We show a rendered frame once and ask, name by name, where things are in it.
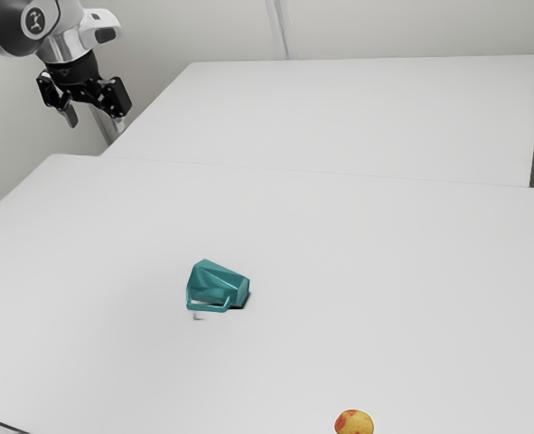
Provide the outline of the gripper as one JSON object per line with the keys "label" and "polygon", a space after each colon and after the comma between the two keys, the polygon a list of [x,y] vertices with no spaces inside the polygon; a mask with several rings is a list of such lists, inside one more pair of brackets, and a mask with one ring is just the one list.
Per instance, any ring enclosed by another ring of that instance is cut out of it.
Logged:
{"label": "gripper", "polygon": [[93,51],[76,61],[46,63],[36,83],[44,105],[62,115],[70,128],[79,122],[70,98],[92,98],[94,107],[114,119],[124,118],[133,106],[120,77],[102,80]]}

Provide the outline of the yellow red apple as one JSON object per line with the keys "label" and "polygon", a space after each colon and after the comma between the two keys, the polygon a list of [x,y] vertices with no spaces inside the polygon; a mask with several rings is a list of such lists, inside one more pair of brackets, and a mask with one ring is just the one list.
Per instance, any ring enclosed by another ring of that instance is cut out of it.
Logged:
{"label": "yellow red apple", "polygon": [[362,410],[344,410],[334,422],[336,434],[374,434],[371,416]]}

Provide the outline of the teal faceted mug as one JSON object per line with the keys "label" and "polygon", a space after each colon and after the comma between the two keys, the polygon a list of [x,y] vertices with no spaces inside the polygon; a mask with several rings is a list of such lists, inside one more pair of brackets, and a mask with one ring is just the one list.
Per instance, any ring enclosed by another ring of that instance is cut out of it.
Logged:
{"label": "teal faceted mug", "polygon": [[248,278],[202,259],[191,271],[186,285],[186,307],[191,311],[225,313],[243,308],[250,295]]}

